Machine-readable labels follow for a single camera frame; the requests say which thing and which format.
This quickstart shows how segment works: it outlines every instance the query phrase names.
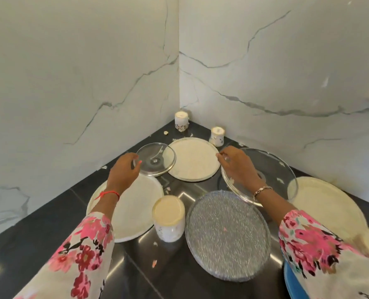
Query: hand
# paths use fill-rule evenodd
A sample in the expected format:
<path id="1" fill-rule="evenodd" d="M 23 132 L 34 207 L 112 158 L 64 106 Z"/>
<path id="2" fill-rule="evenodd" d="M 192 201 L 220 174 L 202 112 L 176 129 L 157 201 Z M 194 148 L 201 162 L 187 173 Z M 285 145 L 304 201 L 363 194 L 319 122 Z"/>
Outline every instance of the hand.
<path id="1" fill-rule="evenodd" d="M 115 191 L 122 195 L 139 176 L 141 161 L 133 170 L 131 168 L 132 161 L 138 158 L 136 153 L 122 155 L 110 170 L 105 191 Z"/>
<path id="2" fill-rule="evenodd" d="M 251 159 L 243 150 L 228 146 L 216 156 L 227 175 L 251 192 L 256 192 L 259 188 L 266 186 L 265 182 L 258 176 Z"/>

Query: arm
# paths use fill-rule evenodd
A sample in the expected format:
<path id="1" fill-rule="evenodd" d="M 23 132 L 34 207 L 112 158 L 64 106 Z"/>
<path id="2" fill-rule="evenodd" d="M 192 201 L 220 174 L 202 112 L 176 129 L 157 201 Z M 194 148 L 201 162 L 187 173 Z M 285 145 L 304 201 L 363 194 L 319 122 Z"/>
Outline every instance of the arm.
<path id="1" fill-rule="evenodd" d="M 266 186 L 242 150 L 227 147 L 217 158 L 251 193 Z M 369 258 L 275 191 L 265 189 L 256 199 L 279 226 L 283 256 L 310 298 L 369 299 Z"/>
<path id="2" fill-rule="evenodd" d="M 136 154 L 128 153 L 118 159 L 108 176 L 106 191 L 122 194 L 130 187 L 140 171 L 139 163 L 131 169 L 135 158 Z M 111 218 L 117 202 L 116 194 L 104 195 L 15 298 L 99 298 L 111 263 Z"/>

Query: silver glitter round board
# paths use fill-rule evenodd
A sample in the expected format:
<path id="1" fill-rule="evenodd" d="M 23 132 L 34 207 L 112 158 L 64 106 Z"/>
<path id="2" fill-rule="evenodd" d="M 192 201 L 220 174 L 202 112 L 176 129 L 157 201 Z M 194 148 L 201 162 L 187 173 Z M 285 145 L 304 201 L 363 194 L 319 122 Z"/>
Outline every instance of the silver glitter round board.
<path id="1" fill-rule="evenodd" d="M 270 256 L 271 235 L 262 214 L 229 191 L 209 192 L 197 200 L 185 231 L 198 264 L 222 280 L 248 281 Z"/>

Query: floral sleeve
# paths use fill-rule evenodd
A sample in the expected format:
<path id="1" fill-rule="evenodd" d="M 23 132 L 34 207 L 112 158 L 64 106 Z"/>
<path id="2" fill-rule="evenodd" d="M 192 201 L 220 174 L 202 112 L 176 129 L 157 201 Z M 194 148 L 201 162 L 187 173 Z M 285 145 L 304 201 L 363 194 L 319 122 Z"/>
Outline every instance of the floral sleeve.
<path id="1" fill-rule="evenodd" d="M 284 217 L 279 241 L 311 299 L 369 299 L 369 258 L 306 212 L 292 210 Z"/>
<path id="2" fill-rule="evenodd" d="M 110 220 L 90 213 L 15 299 L 100 298 L 113 238 Z"/>

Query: black countertop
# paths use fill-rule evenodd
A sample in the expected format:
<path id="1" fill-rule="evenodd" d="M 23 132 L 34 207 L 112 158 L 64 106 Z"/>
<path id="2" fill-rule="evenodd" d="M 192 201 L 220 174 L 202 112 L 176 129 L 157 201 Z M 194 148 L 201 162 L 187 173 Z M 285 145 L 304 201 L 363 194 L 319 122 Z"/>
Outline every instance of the black countertop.
<path id="1" fill-rule="evenodd" d="M 189 129 L 180 133 L 170 122 L 129 151 L 137 152 L 143 145 L 152 142 L 169 144 L 173 139 L 191 135 L 208 140 L 210 130 L 191 122 Z M 223 147 L 227 145 L 240 147 L 238 143 L 225 138 Z M 25 286 L 79 224 L 90 197 L 107 179 L 116 159 L 107 164 L 107 170 L 94 172 L 0 234 L 0 299 L 12 298 Z M 293 170 L 297 177 L 307 176 Z M 183 200 L 186 210 L 204 193 L 227 189 L 220 170 L 210 179 L 198 183 L 178 181 L 167 173 L 158 177 L 158 180 L 164 189 L 171 189 L 170 194 Z M 369 203 L 351 197 L 369 224 Z M 278 246 L 278 229 L 263 210 L 262 214 L 272 234 L 271 258 L 263 271 L 251 281 L 232 283 L 212 277 L 194 260 L 184 236 L 168 244 L 159 240 L 155 229 L 151 228 L 137 239 L 115 244 L 102 298 L 289 298 L 282 274 L 283 257 Z"/>

